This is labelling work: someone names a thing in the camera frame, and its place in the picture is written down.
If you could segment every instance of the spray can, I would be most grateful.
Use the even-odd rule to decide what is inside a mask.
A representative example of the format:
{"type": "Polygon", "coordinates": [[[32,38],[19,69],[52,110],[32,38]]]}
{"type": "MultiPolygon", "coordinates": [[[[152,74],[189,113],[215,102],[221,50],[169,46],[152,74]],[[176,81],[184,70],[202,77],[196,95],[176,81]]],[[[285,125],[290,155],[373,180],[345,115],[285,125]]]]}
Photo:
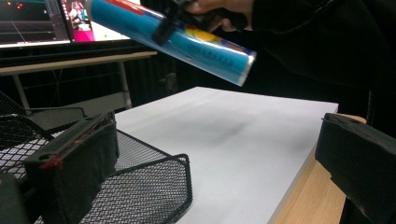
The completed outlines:
{"type": "Polygon", "coordinates": [[[86,9],[91,21],[238,86],[244,84],[256,57],[250,49],[183,22],[158,45],[151,37],[164,15],[128,0],[88,0],[86,9]]]}

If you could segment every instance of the desk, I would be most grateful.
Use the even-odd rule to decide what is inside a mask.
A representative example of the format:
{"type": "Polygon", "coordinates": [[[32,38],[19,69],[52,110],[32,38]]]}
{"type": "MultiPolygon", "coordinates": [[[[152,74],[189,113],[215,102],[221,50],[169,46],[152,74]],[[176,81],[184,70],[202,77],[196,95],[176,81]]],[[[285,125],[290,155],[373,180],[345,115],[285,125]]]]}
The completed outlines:
{"type": "Polygon", "coordinates": [[[321,118],[336,109],[194,88],[121,112],[116,121],[165,152],[189,155],[193,201],[178,223],[274,223],[312,166],[321,118]]]}
{"type": "Polygon", "coordinates": [[[150,56],[156,55],[156,51],[145,51],[145,52],[137,52],[132,54],[121,54],[121,55],[110,55],[104,57],[94,57],[87,59],[78,59],[78,60],[68,60],[61,61],[55,63],[37,63],[37,64],[29,64],[29,65],[21,65],[21,66],[12,66],[12,67],[4,67],[0,68],[0,77],[4,76],[12,76],[15,82],[15,85],[18,90],[18,94],[21,97],[21,102],[23,107],[29,109],[29,103],[26,99],[26,95],[21,85],[21,81],[19,78],[20,74],[33,73],[33,72],[41,72],[48,70],[56,70],[63,69],[69,67],[79,67],[79,66],[87,66],[87,65],[95,65],[100,63],[118,63],[120,69],[120,80],[122,85],[122,97],[124,101],[124,105],[127,109],[132,108],[130,93],[128,90],[128,84],[126,81],[126,74],[124,69],[124,62],[130,60],[138,60],[148,58],[150,56]]]}

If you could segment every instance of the monitor screen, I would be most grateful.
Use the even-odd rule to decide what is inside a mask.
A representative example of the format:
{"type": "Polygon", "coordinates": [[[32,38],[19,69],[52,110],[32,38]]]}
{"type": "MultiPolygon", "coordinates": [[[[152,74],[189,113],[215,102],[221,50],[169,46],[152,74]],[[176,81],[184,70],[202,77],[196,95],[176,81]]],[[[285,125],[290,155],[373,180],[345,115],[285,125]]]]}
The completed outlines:
{"type": "Polygon", "coordinates": [[[74,43],[129,39],[88,19],[86,0],[61,0],[67,28],[74,43]]]}
{"type": "Polygon", "coordinates": [[[66,43],[58,0],[0,0],[0,49],[66,43]]]}

